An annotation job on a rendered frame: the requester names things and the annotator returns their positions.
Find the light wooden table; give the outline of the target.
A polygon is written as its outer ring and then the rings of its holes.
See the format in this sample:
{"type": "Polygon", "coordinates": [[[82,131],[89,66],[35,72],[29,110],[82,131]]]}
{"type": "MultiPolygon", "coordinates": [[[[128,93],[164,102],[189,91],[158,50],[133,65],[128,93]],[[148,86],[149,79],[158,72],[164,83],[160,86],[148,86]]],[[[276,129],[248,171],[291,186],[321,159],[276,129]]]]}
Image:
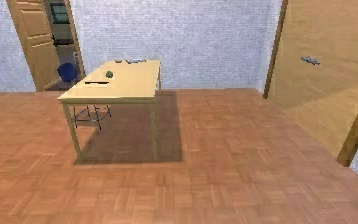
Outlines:
{"type": "Polygon", "coordinates": [[[81,111],[90,107],[95,116],[93,106],[100,107],[99,115],[103,116],[110,105],[148,105],[150,121],[150,140],[154,158],[157,159],[156,128],[155,128],[155,93],[161,90],[160,60],[146,60],[143,63],[128,64],[126,61],[115,63],[107,61],[88,76],[83,78],[68,91],[57,98],[63,107],[70,130],[76,158],[80,160],[83,152],[80,148],[73,120],[73,107],[81,111]],[[107,78],[106,72],[112,71],[113,78],[107,78]],[[86,85],[86,81],[107,81],[107,85],[86,85]]]}

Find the blue chair with metal legs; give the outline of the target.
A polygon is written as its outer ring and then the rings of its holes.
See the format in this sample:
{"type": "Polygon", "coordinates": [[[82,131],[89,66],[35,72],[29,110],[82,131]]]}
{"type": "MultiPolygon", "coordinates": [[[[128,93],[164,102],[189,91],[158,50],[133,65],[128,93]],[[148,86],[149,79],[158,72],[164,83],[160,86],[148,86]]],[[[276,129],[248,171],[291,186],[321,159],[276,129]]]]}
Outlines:
{"type": "MultiPolygon", "coordinates": [[[[73,81],[76,81],[78,77],[77,69],[72,63],[61,64],[57,68],[57,73],[62,79],[62,81],[66,84],[71,84],[73,81]]],[[[107,110],[107,112],[103,116],[100,116],[100,107],[94,105],[93,109],[95,112],[95,116],[91,115],[89,106],[86,106],[81,111],[77,111],[76,107],[73,107],[73,120],[75,126],[78,126],[79,122],[96,122],[98,124],[99,129],[102,129],[100,121],[103,120],[106,116],[111,117],[111,110],[109,106],[106,106],[105,109],[107,110]]]]}

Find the plain wooden room door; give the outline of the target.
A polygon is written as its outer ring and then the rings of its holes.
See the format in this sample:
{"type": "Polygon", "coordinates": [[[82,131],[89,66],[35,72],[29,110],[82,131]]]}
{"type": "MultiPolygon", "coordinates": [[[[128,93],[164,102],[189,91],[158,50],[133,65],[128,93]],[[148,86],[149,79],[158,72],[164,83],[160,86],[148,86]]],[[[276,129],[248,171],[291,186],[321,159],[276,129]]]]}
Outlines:
{"type": "Polygon", "coordinates": [[[358,147],[358,0],[282,0],[264,97],[343,166],[358,147]],[[312,65],[301,57],[316,58],[312,65]]]}

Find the dark framed window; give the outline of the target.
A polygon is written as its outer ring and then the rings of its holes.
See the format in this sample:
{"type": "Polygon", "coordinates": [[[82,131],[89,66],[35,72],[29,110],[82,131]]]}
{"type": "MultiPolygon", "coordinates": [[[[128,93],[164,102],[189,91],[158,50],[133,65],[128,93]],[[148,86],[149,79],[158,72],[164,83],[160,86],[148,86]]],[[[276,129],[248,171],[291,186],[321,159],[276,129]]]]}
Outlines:
{"type": "Polygon", "coordinates": [[[50,8],[55,24],[69,23],[68,13],[64,3],[51,3],[50,8]]]}

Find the panelled wooden room door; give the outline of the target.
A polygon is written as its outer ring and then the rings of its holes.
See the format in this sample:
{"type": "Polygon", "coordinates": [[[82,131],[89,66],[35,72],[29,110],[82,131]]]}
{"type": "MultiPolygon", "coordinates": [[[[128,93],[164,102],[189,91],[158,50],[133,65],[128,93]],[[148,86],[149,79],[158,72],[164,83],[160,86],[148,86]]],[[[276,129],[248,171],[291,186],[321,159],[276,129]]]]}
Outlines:
{"type": "Polygon", "coordinates": [[[6,0],[37,91],[61,80],[60,65],[43,0],[6,0]]]}

